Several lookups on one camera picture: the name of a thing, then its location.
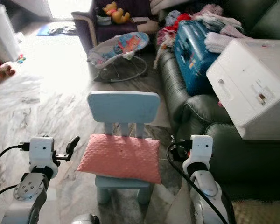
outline light blue chair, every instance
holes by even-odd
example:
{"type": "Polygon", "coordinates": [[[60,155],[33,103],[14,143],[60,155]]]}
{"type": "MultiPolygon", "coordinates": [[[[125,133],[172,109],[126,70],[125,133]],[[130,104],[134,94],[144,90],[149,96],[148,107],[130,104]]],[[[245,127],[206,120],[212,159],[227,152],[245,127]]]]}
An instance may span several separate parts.
{"type": "MultiPolygon", "coordinates": [[[[119,123],[121,136],[128,136],[128,124],[136,123],[136,137],[143,138],[144,124],[154,120],[160,97],[151,92],[93,91],[87,101],[93,118],[97,122],[104,122],[106,134],[113,135],[113,123],[119,123]]],[[[110,200],[110,189],[139,189],[138,202],[146,204],[150,201],[149,182],[96,175],[95,185],[99,203],[110,200]]]]}

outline pink pillow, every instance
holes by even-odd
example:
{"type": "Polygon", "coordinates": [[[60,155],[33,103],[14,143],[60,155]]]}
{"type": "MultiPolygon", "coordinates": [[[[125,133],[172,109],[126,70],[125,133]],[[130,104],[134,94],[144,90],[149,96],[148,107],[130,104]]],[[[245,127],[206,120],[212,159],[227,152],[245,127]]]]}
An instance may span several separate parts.
{"type": "Polygon", "coordinates": [[[161,184],[159,140],[92,134],[78,171],[161,184]]]}

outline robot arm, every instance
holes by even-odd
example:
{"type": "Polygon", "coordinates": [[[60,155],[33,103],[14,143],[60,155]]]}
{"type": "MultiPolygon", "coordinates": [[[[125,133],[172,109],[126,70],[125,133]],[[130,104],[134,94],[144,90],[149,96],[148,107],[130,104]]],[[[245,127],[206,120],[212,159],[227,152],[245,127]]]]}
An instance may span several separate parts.
{"type": "MultiPolygon", "coordinates": [[[[228,223],[235,223],[231,202],[223,194],[220,185],[209,171],[213,139],[208,135],[192,135],[192,149],[182,169],[190,180],[218,209],[228,223]]],[[[190,190],[191,216],[195,224],[221,224],[222,220],[193,188],[190,190]]]]}
{"type": "Polygon", "coordinates": [[[14,189],[11,205],[5,213],[3,224],[36,224],[39,212],[47,199],[49,181],[58,173],[60,162],[69,161],[80,138],[73,138],[67,145],[66,153],[56,155],[54,139],[32,138],[29,146],[30,173],[24,174],[21,183],[14,189]]]}

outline baby bouncer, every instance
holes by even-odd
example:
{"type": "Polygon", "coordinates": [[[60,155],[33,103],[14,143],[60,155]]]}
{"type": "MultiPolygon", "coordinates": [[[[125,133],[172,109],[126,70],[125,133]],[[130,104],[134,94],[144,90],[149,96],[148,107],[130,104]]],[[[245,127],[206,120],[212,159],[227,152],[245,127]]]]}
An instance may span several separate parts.
{"type": "Polygon", "coordinates": [[[120,82],[144,75],[147,71],[147,63],[134,54],[136,51],[143,49],[148,44],[148,41],[147,34],[143,32],[132,32],[115,36],[91,49],[87,61],[97,69],[97,75],[94,81],[120,82]],[[126,74],[122,77],[123,74],[120,75],[120,68],[117,67],[119,60],[123,59],[125,63],[132,63],[134,66],[131,75],[128,77],[126,74]],[[108,70],[114,70],[116,77],[104,77],[103,73],[107,73],[108,70]]]}

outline stuffed toy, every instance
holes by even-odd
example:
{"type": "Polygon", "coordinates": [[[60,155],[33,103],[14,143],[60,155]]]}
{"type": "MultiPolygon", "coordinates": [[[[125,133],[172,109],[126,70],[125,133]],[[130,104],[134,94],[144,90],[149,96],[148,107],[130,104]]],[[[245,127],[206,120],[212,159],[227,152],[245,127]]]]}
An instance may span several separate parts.
{"type": "Polygon", "coordinates": [[[103,10],[106,12],[108,16],[111,16],[112,20],[117,23],[117,24],[122,24],[125,23],[126,21],[129,20],[130,14],[125,13],[125,16],[123,16],[123,9],[118,8],[116,2],[112,2],[111,4],[106,5],[103,10]]]}
{"type": "Polygon", "coordinates": [[[15,70],[11,65],[6,62],[0,66],[0,79],[5,78],[6,76],[12,76],[15,74],[15,70]]]}

